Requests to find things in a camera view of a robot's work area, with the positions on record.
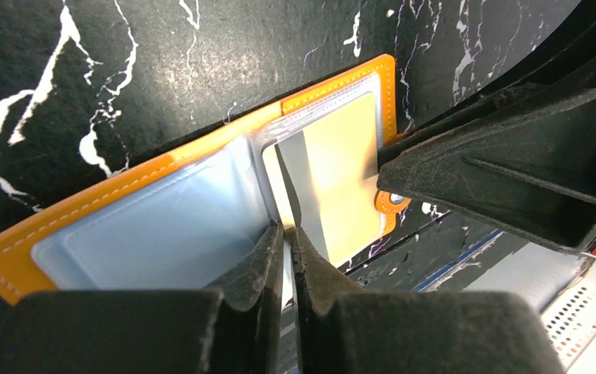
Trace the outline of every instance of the black marble table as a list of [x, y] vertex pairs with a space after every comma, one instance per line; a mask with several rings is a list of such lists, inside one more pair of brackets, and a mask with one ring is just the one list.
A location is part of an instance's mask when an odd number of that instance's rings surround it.
[[[423, 125], [518, 63], [578, 2], [2, 0], [0, 231], [382, 53], [397, 59], [398, 115]], [[406, 234], [437, 216], [411, 209]]]

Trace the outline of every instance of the white perforated panel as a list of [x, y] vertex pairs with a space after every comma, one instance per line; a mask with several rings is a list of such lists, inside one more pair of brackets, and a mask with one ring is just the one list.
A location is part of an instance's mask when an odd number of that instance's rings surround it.
[[596, 284], [582, 279], [565, 290], [541, 315], [564, 369], [596, 335]]

